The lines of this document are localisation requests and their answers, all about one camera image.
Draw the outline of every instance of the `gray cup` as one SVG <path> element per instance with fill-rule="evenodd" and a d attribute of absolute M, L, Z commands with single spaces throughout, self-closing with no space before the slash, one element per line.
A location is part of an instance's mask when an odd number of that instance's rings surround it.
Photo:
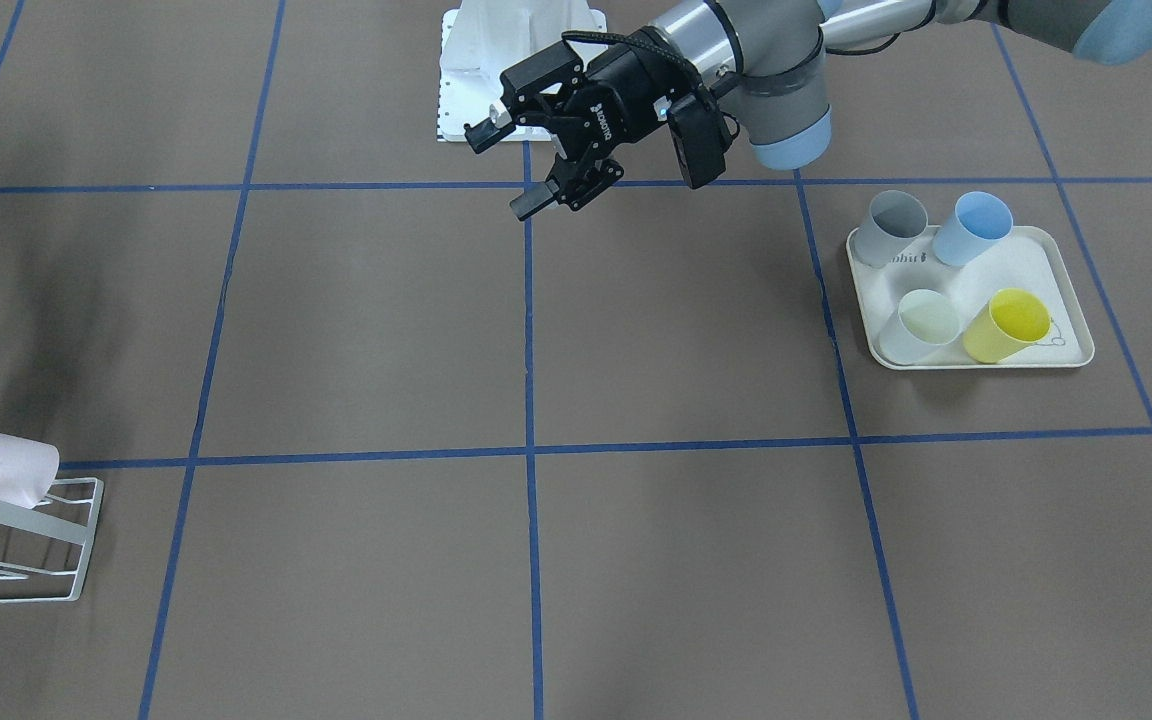
<path fill-rule="evenodd" d="M 865 222 L 851 237 L 851 252 L 870 268 L 881 268 L 927 230 L 927 209 L 909 192 L 887 190 L 869 202 Z"/>

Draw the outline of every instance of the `white tray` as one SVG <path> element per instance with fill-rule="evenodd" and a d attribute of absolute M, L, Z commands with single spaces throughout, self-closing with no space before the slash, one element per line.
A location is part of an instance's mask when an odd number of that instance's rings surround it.
<path fill-rule="evenodd" d="M 847 236 L 847 264 L 861 303 L 861 321 L 865 325 L 869 354 L 892 370 L 986 370 L 993 367 L 1082 367 L 1096 355 L 1083 306 L 1074 295 L 1069 272 L 1064 268 L 1056 241 L 1041 228 L 1016 227 L 1009 236 L 971 260 L 963 268 L 942 264 L 932 255 L 932 237 L 937 225 L 916 238 L 882 268 L 870 268 L 851 252 Z M 955 340 L 915 365 L 896 365 L 879 354 L 874 342 L 882 325 L 896 311 L 907 291 L 929 288 L 948 297 L 958 310 L 963 328 L 972 321 L 980 306 L 1005 287 L 1029 290 L 1043 301 L 1052 314 L 1052 329 L 1041 341 L 1024 348 L 996 365 L 977 363 Z"/>

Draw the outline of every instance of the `robotic arm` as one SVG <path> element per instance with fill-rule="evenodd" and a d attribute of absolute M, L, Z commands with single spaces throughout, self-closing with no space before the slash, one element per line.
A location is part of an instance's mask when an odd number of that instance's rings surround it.
<path fill-rule="evenodd" d="M 1152 50 L 1152 0 L 682 0 L 632 35 L 567 32 L 503 70 L 465 137 L 483 152 L 518 126 L 548 129 L 553 169 L 509 204 L 520 220 L 553 202 L 584 209 L 626 174 L 612 150 L 659 127 L 691 188 L 721 176 L 741 128 L 768 168 L 801 168 L 832 136 L 824 55 L 970 18 L 1102 65 Z M 609 48 L 586 67 L 574 44 Z"/>

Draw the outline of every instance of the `grid line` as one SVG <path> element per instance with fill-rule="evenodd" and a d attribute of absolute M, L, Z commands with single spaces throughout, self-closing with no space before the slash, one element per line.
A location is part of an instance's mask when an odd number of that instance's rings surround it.
<path fill-rule="evenodd" d="M 207 364 L 202 374 L 202 388 L 198 392 L 198 415 L 195 420 L 194 435 L 189 441 L 189 457 L 184 469 L 184 479 L 180 483 L 180 500 L 177 502 L 177 517 L 172 532 L 172 547 L 168 552 L 168 562 L 162 577 L 162 592 L 159 597 L 159 612 L 154 624 L 154 638 L 150 643 L 150 657 L 145 669 L 145 685 L 141 689 L 141 720 L 150 717 L 150 706 L 154 700 L 154 684 L 157 670 L 159 670 L 159 659 L 162 653 L 162 637 L 168 624 L 168 614 L 172 609 L 172 591 L 175 584 L 175 571 L 180 558 L 180 543 L 184 536 L 184 525 L 188 521 L 189 497 L 194 492 L 194 477 L 197 469 L 198 450 L 202 447 L 202 432 L 207 419 L 207 404 L 211 397 L 211 381 L 217 369 L 217 356 L 220 353 L 220 338 L 225 325 L 225 302 L 229 295 L 229 281 L 234 274 L 234 258 L 238 253 L 238 242 L 243 233 L 243 219 L 247 218 L 247 199 L 250 195 L 248 187 L 251 185 L 252 173 L 256 170 L 256 154 L 260 149 L 262 122 L 265 119 L 265 105 L 270 100 L 270 85 L 274 78 L 274 62 L 278 59 L 278 41 L 282 35 L 283 14 L 287 10 L 287 0 L 279 0 L 274 14 L 274 28 L 270 33 L 270 53 L 265 59 L 265 76 L 262 79 L 260 100 L 256 103 L 256 119 L 252 120 L 251 143 L 247 150 L 247 168 L 243 169 L 243 190 L 238 194 L 238 207 L 234 211 L 234 228 L 229 237 L 229 252 L 225 258 L 225 273 L 220 282 L 220 297 L 215 302 L 215 319 L 212 323 L 211 343 L 207 348 Z"/>
<path fill-rule="evenodd" d="M 531 184 L 531 142 L 522 143 L 522 184 Z M 535 720 L 545 718 L 545 667 L 541 650 L 540 502 L 536 493 L 535 264 L 531 218 L 522 223 L 524 256 L 524 406 L 526 418 L 526 561 L 531 583 L 531 702 Z"/>
<path fill-rule="evenodd" d="M 1051 177 L 889 177 L 889 179 L 717 179 L 715 187 L 796 187 L 804 185 L 867 185 L 867 184 L 1055 184 Z M 1152 177 L 1061 177 L 1064 184 L 1152 184 Z M 513 181 L 397 181 L 397 182 L 248 182 L 248 183 L 146 183 L 146 184 L 22 184 L 0 185 L 0 195 L 77 195 L 77 194 L 142 194 L 142 192 L 256 192 L 274 191 L 401 191 L 401 190 L 520 190 L 526 183 Z M 681 179 L 627 179 L 617 188 L 685 187 Z"/>
<path fill-rule="evenodd" d="M 1152 427 L 1135 429 L 1053 429 L 1053 430 L 980 430 L 965 433 L 924 433 L 899 435 L 858 435 L 859 445 L 937 445 L 960 442 L 1015 442 L 1034 439 L 1139 437 L 1152 435 Z M 632 454 L 632 452 L 696 452 L 696 450 L 774 450 L 794 447 L 846 447 L 849 435 L 820 435 L 797 438 L 699 439 L 675 442 L 607 442 L 576 445 L 536 445 L 531 452 L 544 455 L 600 455 Z M 189 457 L 132 457 L 114 460 L 77 460 L 61 462 L 60 470 L 77 473 L 96 470 L 127 470 L 154 468 L 185 468 L 189 464 L 207 467 L 250 465 L 306 465 L 321 462 L 387 462 L 408 460 L 453 460 L 471 457 L 524 457 L 525 446 L 452 447 L 433 450 L 356 450 L 356 452 L 296 452 L 271 455 L 212 455 Z"/>
<path fill-rule="evenodd" d="M 808 206 L 808 194 L 801 180 L 803 174 L 794 170 L 797 182 L 795 191 L 799 197 L 799 211 L 803 213 L 803 228 L 806 234 L 808 250 L 812 252 L 812 272 L 820 288 L 820 313 L 824 314 L 824 328 L 833 347 L 833 363 L 838 372 L 838 395 L 842 400 L 842 411 L 847 418 L 847 439 L 851 446 L 851 457 L 856 465 L 856 478 L 861 484 L 861 500 L 865 505 L 865 520 L 869 523 L 869 540 L 874 547 L 874 562 L 878 568 L 878 582 L 882 585 L 882 602 L 887 606 L 887 623 L 890 626 L 892 646 L 896 651 L 896 662 L 900 666 L 901 687 L 905 691 L 905 706 L 910 720 L 919 720 L 918 696 L 914 691 L 914 675 L 909 669 L 909 657 L 905 654 L 905 638 L 900 628 L 900 612 L 896 611 L 896 593 L 892 591 L 890 575 L 887 571 L 887 553 L 882 551 L 882 532 L 878 526 L 878 511 L 874 510 L 873 493 L 869 487 L 869 470 L 865 469 L 864 452 L 861 452 L 861 433 L 856 432 L 856 415 L 851 407 L 851 393 L 847 389 L 847 372 L 842 366 L 842 353 L 838 348 L 838 333 L 829 309 L 829 291 L 824 282 L 824 270 L 820 266 L 820 252 L 814 241 L 812 210 Z"/>
<path fill-rule="evenodd" d="M 1007 51 L 1006 41 L 1002 40 L 1002 32 L 998 26 L 991 26 L 993 31 L 993 38 L 995 38 L 998 51 L 1002 54 L 1002 60 L 1007 65 L 1007 73 L 1011 76 L 1011 84 L 1016 88 L 1016 94 L 1020 97 L 1020 104 L 1024 106 L 1025 115 L 1029 118 L 1030 127 L 1032 127 L 1034 137 L 1038 139 L 1038 147 L 1043 151 L 1043 159 L 1047 161 L 1047 168 L 1051 169 L 1052 181 L 1056 183 L 1056 191 L 1060 192 L 1061 204 L 1064 204 L 1064 212 L 1069 215 L 1070 226 L 1074 228 L 1074 237 L 1078 240 L 1079 250 L 1083 251 L 1083 259 L 1087 262 L 1089 273 L 1092 275 L 1092 283 L 1096 286 L 1096 291 L 1101 296 L 1101 304 L 1105 306 L 1105 313 L 1111 319 L 1111 327 L 1114 328 L 1114 336 L 1119 342 L 1119 348 L 1123 351 L 1123 357 L 1128 369 L 1132 372 L 1132 381 L 1137 386 L 1137 392 L 1140 395 L 1140 402 L 1144 404 L 1144 410 L 1149 416 L 1149 424 L 1152 425 L 1152 400 L 1149 400 L 1149 392 L 1144 387 L 1144 379 L 1140 376 L 1140 370 L 1135 363 L 1132 356 L 1132 347 L 1128 344 L 1128 338 L 1123 332 L 1123 325 L 1119 323 L 1119 316 L 1114 311 L 1114 304 L 1111 302 L 1111 296 L 1106 291 L 1105 283 L 1101 281 L 1100 270 L 1096 266 L 1096 260 L 1092 258 L 1091 247 L 1087 245 L 1087 237 L 1083 234 L 1082 223 L 1078 220 L 1078 213 L 1074 210 L 1073 202 L 1069 199 L 1069 192 L 1064 189 L 1064 180 L 1061 179 L 1060 173 L 1056 169 L 1056 161 L 1053 160 L 1051 149 L 1047 145 L 1047 138 L 1043 137 L 1043 128 L 1038 124 L 1038 116 L 1034 114 L 1033 105 L 1029 101 L 1029 94 L 1025 92 L 1024 83 L 1021 82 L 1020 73 L 1016 70 L 1016 65 L 1011 61 L 1011 54 Z"/>

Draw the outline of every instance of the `blue joint cap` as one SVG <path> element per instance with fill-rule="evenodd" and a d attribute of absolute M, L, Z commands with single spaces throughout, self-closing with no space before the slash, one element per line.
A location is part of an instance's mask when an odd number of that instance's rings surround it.
<path fill-rule="evenodd" d="M 817 5 L 820 5 L 824 18 L 828 20 L 833 17 L 833 14 L 838 13 L 838 8 L 841 8 L 842 0 L 817 0 Z"/>
<path fill-rule="evenodd" d="M 828 108 L 805 131 L 771 145 L 755 145 L 756 158 L 763 167 L 773 170 L 796 170 L 804 167 L 829 149 L 829 141 L 833 141 L 832 115 L 833 108 Z"/>
<path fill-rule="evenodd" d="M 1152 50 L 1152 0 L 1111 0 L 1092 20 L 1074 55 L 1093 63 L 1122 65 Z"/>

